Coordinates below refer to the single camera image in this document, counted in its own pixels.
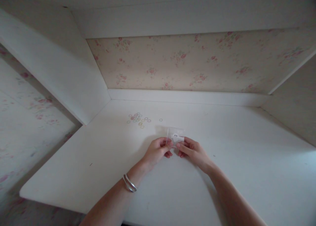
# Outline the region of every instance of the white desk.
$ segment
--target white desk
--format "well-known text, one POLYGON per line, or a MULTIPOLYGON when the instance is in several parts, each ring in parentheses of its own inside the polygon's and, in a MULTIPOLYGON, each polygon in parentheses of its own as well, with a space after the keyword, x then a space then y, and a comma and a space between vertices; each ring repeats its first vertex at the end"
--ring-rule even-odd
MULTIPOLYGON (((166 135, 163 125, 184 128, 199 141, 268 225, 316 224, 316 148, 255 107, 111 100, 20 195, 87 213, 143 156, 151 140, 166 135), (151 120, 144 129, 138 122, 127 123, 128 115, 137 112, 151 120)), ((214 226, 225 221, 222 215, 210 180, 187 159, 173 155, 145 177, 125 220, 214 226)))

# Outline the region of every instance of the floral wallpaper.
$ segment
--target floral wallpaper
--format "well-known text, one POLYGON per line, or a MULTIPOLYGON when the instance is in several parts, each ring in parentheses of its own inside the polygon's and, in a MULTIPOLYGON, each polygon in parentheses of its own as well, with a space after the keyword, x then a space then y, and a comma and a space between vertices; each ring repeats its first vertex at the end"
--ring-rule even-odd
POLYGON ((1 225, 78 225, 82 215, 19 197, 81 124, 0 45, 1 225))
POLYGON ((108 88, 268 93, 316 28, 87 40, 108 88))
POLYGON ((273 92, 262 108, 316 147, 316 55, 273 92))

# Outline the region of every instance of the clear plastic bag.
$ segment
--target clear plastic bag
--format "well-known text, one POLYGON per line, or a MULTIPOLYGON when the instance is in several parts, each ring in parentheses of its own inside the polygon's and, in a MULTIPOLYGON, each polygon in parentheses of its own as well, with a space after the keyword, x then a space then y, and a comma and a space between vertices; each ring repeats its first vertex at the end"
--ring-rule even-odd
POLYGON ((176 144, 184 141, 184 129, 179 129, 175 127, 168 127, 167 139, 172 141, 172 148, 176 148, 176 144))

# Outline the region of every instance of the wall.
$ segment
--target wall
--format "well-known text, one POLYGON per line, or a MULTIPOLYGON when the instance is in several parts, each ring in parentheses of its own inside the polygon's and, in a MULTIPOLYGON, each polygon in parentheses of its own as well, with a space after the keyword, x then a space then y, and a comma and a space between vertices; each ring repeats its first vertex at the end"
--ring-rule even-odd
POLYGON ((19 190, 81 124, 1 45, 0 120, 1 225, 77 225, 80 214, 19 190))
POLYGON ((316 50, 316 27, 87 41, 109 88, 267 94, 316 50))
POLYGON ((262 106, 316 146, 316 55, 273 92, 262 106))
POLYGON ((315 0, 67 0, 66 5, 84 38, 316 25, 315 0))
POLYGON ((110 101, 68 9, 33 0, 0 0, 0 20, 0 42, 81 123, 87 125, 110 101))

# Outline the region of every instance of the bangle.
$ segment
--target bangle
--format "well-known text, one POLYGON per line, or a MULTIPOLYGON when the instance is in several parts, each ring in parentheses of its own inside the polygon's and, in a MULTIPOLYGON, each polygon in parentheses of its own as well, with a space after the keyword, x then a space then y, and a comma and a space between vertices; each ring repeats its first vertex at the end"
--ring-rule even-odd
POLYGON ((130 190, 130 192, 135 192, 135 191, 133 191, 133 189, 130 187, 130 185, 126 182, 126 180, 125 180, 125 175, 123 176, 123 180, 124 180, 124 182, 125 182, 126 187, 130 190))
POLYGON ((131 182, 131 180, 128 178, 127 174, 124 174, 123 178, 126 178, 128 183, 134 188, 133 192, 136 192, 137 191, 137 187, 131 182))

